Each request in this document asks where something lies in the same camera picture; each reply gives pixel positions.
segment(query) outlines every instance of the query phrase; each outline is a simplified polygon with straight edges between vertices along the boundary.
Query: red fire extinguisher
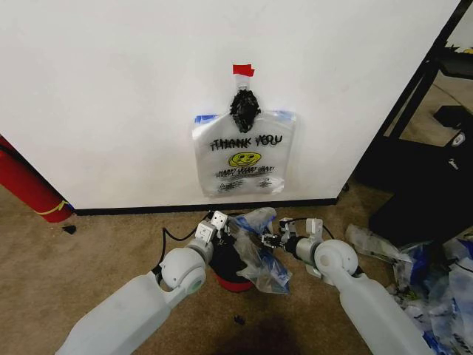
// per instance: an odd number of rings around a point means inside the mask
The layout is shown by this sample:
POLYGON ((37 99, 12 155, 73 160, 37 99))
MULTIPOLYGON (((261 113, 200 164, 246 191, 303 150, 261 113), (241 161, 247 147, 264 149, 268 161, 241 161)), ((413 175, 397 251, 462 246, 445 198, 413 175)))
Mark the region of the red fire extinguisher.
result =
POLYGON ((48 222, 61 222, 72 214, 68 202, 63 200, 2 136, 0 184, 48 222))

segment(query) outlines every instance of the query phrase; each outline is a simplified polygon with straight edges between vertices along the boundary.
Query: smiley face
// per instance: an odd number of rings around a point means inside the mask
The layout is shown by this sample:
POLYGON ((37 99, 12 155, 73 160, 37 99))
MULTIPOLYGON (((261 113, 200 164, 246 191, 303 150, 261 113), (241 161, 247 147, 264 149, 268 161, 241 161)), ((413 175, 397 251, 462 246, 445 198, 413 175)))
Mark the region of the smiley face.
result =
POLYGON ((241 166, 253 166, 254 164, 258 163, 259 159, 261 159, 261 154, 242 152, 233 155, 230 159, 228 159, 228 163, 230 166, 239 168, 241 166))

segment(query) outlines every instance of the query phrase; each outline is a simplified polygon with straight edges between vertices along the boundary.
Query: baseboard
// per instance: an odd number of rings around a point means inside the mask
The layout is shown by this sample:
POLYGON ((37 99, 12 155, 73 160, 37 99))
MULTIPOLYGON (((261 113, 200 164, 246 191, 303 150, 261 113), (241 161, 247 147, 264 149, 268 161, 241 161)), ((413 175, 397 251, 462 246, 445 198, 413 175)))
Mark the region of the baseboard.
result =
POLYGON ((145 214, 166 212, 195 212, 214 211, 227 209, 258 209, 259 207, 297 207, 297 206, 329 206, 334 205, 338 198, 324 198, 316 200, 290 200, 271 202, 249 203, 215 203, 207 205, 182 205, 182 206, 155 206, 155 207, 125 207, 119 209, 76 209, 78 216, 94 216, 108 214, 145 214))

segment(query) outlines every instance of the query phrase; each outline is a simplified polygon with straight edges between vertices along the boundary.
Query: plastic bag pile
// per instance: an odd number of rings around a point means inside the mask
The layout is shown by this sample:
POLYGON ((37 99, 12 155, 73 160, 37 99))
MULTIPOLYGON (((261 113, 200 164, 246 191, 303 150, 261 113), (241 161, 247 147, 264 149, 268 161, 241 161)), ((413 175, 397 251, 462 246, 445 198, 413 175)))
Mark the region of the plastic bag pile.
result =
POLYGON ((346 240, 358 253, 393 265, 397 285, 387 289, 435 353, 473 354, 473 233, 442 246, 424 243, 398 249, 350 225, 346 240))

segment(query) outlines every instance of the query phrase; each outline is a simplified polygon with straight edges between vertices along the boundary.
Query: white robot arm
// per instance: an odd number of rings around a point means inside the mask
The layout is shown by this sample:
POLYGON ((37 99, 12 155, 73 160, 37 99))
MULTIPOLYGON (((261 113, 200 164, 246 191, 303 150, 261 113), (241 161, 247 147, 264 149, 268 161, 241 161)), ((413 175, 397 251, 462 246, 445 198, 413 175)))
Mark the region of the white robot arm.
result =
MULTIPOLYGON (((171 309, 205 281, 205 266, 213 254, 212 238, 225 228, 227 217, 215 212, 211 222, 199 224, 196 237, 185 248, 170 251, 160 264, 164 291, 153 272, 129 281, 80 319, 57 355, 128 355, 168 318, 171 309)), ((432 355, 421 332, 383 286, 358 268, 355 251, 340 240, 321 239, 321 220, 307 220, 308 238, 297 237, 286 222, 283 236, 269 234, 262 242, 279 246, 304 261, 310 274, 340 291, 348 317, 375 355, 432 355)))

